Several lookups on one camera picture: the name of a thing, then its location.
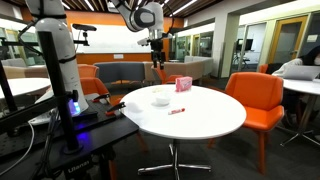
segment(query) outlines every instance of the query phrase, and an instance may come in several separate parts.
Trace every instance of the wooden ceiling panel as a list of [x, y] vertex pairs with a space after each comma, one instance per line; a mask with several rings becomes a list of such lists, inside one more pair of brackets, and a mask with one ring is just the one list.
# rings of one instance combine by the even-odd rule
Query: wooden ceiling panel
[[[19, 6], [19, 7], [26, 7], [25, 0], [3, 0], [10, 4]], [[141, 3], [138, 5], [139, 0], [126, 0], [128, 5], [135, 10], [137, 6], [142, 7], [149, 2], [157, 2], [163, 4], [165, 0], [142, 0]], [[175, 12], [185, 4], [191, 2], [192, 0], [169, 0], [167, 3], [170, 9]], [[180, 11], [179, 13], [175, 14], [174, 17], [178, 18], [185, 18], [192, 14], [195, 14], [205, 8], [215, 5], [223, 0], [198, 0], [189, 7], [185, 8], [184, 10]], [[85, 0], [63, 0], [63, 2], [70, 7], [70, 10], [73, 11], [91, 11]], [[107, 2], [110, 0], [88, 0], [91, 6], [94, 8], [95, 12], [106, 12], [108, 13]], [[169, 17], [171, 15], [170, 9], [167, 6], [163, 6], [163, 14], [165, 17]]]

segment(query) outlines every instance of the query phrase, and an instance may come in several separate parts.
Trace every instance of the laptop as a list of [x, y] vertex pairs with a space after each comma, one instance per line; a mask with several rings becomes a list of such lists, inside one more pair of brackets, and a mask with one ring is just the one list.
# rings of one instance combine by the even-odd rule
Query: laptop
[[312, 81], [320, 73], [320, 66], [289, 65], [284, 71], [284, 79]]

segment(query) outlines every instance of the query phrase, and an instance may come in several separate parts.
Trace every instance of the white bowl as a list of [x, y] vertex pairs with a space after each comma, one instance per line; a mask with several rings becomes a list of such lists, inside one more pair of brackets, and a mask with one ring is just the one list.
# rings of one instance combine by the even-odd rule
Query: white bowl
[[158, 105], [168, 105], [171, 100], [171, 95], [167, 92], [158, 92], [156, 93], [155, 99]]

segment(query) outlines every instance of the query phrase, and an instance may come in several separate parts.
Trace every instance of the pink box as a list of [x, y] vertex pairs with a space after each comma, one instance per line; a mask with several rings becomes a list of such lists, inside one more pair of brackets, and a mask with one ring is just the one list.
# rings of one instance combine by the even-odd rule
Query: pink box
[[186, 76], [176, 79], [176, 91], [182, 92], [189, 90], [192, 86], [192, 77]]

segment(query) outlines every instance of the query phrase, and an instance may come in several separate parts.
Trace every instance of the chrome table base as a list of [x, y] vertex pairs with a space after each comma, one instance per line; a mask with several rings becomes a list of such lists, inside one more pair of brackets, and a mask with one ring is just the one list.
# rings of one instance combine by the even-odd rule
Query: chrome table base
[[208, 170], [209, 172], [211, 171], [211, 166], [209, 165], [179, 164], [178, 163], [179, 146], [180, 146], [179, 141], [176, 139], [174, 139], [173, 143], [169, 145], [170, 152], [172, 155], [172, 164], [149, 167], [149, 168], [141, 168], [138, 170], [138, 175], [141, 175], [142, 173], [146, 173], [146, 172], [173, 168], [175, 179], [180, 180], [178, 168], [193, 168], [193, 169], [204, 169], [204, 170]]
[[312, 138], [310, 138], [309, 136], [306, 135], [306, 134], [313, 133], [313, 131], [306, 131], [306, 127], [307, 127], [307, 124], [308, 124], [309, 117], [310, 117], [310, 114], [312, 112], [313, 106], [314, 106], [314, 104], [316, 102], [316, 99], [317, 99], [316, 95], [309, 95], [307, 106], [306, 106], [306, 109], [304, 110], [304, 113], [303, 113], [303, 116], [302, 116], [302, 119], [301, 119], [301, 122], [300, 122], [300, 125], [299, 125], [299, 128], [298, 128], [297, 132], [277, 126], [277, 128], [279, 128], [280, 130], [283, 130], [283, 131], [288, 132], [290, 134], [294, 134], [294, 136], [292, 136], [291, 138], [283, 141], [280, 144], [281, 146], [284, 147], [287, 143], [293, 141], [297, 137], [302, 137], [302, 138], [307, 139], [307, 140], [313, 142], [314, 144], [320, 146], [320, 142], [318, 142], [318, 141], [316, 141], [316, 140], [314, 140], [314, 139], [312, 139]]

